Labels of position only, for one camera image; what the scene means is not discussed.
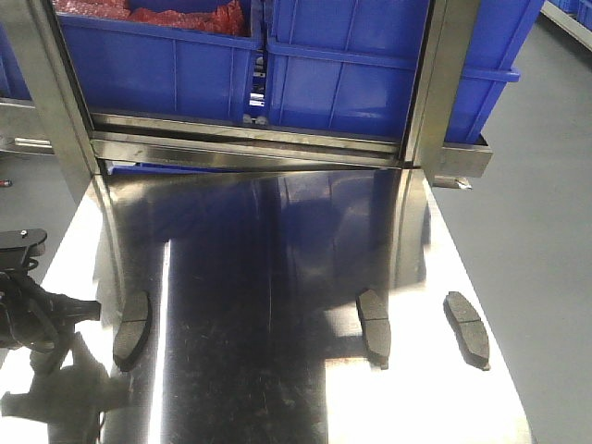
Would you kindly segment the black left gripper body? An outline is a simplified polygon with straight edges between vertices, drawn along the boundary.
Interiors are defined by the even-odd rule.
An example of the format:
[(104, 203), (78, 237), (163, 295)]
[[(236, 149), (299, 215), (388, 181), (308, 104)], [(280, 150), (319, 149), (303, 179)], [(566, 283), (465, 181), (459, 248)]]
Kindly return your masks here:
[(1, 347), (29, 349), (37, 375), (48, 375), (63, 363), (78, 323), (100, 316), (97, 301), (49, 292), (27, 275), (1, 274)]

